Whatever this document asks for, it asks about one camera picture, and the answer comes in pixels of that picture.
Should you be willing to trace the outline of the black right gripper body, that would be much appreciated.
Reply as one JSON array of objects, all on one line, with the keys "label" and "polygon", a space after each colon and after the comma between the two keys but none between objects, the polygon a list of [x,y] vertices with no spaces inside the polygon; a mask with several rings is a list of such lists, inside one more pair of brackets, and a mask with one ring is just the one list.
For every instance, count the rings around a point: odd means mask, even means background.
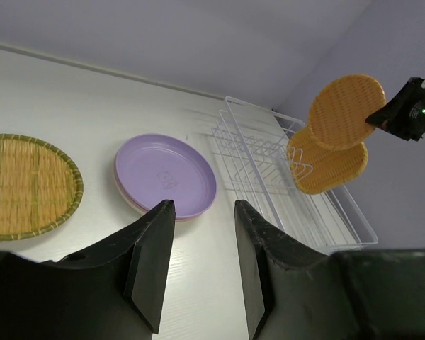
[{"label": "black right gripper body", "polygon": [[385,131],[403,140],[419,141],[425,134],[424,79],[412,77],[390,101]]}]

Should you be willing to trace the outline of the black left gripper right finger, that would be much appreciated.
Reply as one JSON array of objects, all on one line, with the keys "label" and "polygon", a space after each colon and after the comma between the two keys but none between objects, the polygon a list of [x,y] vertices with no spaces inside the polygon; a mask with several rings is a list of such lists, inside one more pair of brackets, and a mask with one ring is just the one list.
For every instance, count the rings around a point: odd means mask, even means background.
[{"label": "black left gripper right finger", "polygon": [[425,339],[425,249],[325,255],[238,200],[250,339]]}]

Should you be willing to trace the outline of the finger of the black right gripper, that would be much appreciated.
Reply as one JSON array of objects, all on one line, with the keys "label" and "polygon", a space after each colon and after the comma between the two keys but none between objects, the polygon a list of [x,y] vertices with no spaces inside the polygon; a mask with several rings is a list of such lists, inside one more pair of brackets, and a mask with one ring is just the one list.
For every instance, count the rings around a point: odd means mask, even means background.
[{"label": "finger of the black right gripper", "polygon": [[397,132],[395,118],[399,110],[399,100],[394,97],[384,107],[368,116],[365,121],[385,132]]}]

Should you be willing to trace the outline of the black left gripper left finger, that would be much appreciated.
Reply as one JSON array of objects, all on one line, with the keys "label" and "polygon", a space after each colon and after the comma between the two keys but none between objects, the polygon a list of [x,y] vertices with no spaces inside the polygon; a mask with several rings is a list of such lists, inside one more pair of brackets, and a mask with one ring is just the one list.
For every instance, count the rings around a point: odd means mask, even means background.
[{"label": "black left gripper left finger", "polygon": [[164,200],[59,261],[0,251],[0,339],[151,339],[158,333],[175,229]]}]

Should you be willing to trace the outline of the small round woven plate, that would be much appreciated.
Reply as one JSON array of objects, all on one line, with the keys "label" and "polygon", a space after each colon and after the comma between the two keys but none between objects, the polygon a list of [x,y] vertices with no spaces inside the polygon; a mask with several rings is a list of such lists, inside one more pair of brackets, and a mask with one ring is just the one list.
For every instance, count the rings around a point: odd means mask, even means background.
[{"label": "small round woven plate", "polygon": [[320,147],[350,149],[374,132],[366,118],[385,104],[384,89],[376,79],[367,74],[349,74],[319,92],[310,106],[307,126]]}]

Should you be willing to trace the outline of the large square woven tray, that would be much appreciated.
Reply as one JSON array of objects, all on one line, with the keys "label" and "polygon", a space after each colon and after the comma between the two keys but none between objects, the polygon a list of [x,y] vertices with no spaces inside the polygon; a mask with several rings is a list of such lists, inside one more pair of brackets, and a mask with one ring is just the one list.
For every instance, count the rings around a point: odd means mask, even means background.
[{"label": "large square woven tray", "polygon": [[308,127],[289,139],[286,154],[296,187],[309,195],[323,193],[356,179],[368,163],[364,143],[345,150],[328,150],[312,139]]}]

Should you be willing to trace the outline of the pink plastic plate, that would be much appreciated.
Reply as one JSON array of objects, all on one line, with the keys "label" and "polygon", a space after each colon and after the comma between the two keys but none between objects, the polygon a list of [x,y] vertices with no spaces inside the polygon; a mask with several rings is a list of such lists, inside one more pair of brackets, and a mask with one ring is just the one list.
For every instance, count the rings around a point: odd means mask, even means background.
[{"label": "pink plastic plate", "polygon": [[148,166],[113,166],[127,196],[150,210],[162,200],[175,203],[177,220],[192,220],[205,213],[217,196],[217,179],[210,166],[182,164],[174,169]]}]

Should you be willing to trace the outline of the cream plastic plate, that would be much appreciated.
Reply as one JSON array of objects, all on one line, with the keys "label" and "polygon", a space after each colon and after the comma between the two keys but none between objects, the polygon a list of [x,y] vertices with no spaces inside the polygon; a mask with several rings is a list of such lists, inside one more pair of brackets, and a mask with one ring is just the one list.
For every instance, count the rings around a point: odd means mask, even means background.
[{"label": "cream plastic plate", "polygon": [[120,196],[122,197],[122,199],[127,203],[127,205],[132,208],[133,210],[135,210],[138,213],[141,213],[142,215],[148,212],[148,209],[141,207],[140,205],[138,205],[137,203],[135,203],[134,201],[132,201],[126,194],[126,192],[123,190],[119,180],[114,177],[114,182],[115,182],[115,186],[120,194]]}]

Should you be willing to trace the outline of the purple plastic plate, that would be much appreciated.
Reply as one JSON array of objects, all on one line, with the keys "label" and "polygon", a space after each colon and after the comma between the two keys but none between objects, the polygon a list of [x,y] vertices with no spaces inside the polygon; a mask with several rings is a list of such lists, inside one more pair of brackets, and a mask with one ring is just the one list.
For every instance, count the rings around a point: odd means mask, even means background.
[{"label": "purple plastic plate", "polygon": [[135,136],[117,151],[115,178],[123,194],[143,210],[174,201],[177,220],[207,211],[217,196],[217,179],[206,158],[185,142],[155,133]]}]

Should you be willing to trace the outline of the green rimmed woven bamboo plate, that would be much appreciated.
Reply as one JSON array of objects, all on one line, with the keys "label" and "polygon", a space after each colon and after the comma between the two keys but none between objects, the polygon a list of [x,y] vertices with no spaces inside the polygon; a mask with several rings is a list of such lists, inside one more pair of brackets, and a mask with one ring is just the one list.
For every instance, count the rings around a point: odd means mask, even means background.
[{"label": "green rimmed woven bamboo plate", "polygon": [[79,208],[84,181],[61,149],[35,137],[0,134],[0,242],[38,237]]}]

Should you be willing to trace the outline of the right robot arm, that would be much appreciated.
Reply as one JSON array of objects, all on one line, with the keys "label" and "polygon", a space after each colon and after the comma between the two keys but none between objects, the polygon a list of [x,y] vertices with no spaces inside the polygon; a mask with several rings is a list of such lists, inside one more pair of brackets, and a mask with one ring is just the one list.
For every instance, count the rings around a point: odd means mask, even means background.
[{"label": "right robot arm", "polygon": [[425,134],[425,79],[412,77],[365,122],[395,137],[419,141]]}]

